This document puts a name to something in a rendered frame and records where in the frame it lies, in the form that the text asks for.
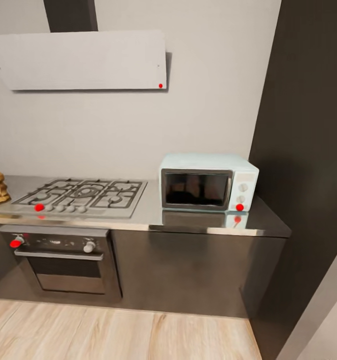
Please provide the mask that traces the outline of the microwave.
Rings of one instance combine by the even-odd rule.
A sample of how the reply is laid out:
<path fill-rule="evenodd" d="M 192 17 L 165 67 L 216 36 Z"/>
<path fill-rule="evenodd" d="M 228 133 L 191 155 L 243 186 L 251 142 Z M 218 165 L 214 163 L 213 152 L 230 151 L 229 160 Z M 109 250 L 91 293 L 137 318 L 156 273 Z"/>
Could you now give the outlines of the microwave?
<path fill-rule="evenodd" d="M 258 174 L 259 168 L 238 154 L 165 153 L 160 207 L 248 212 Z"/>

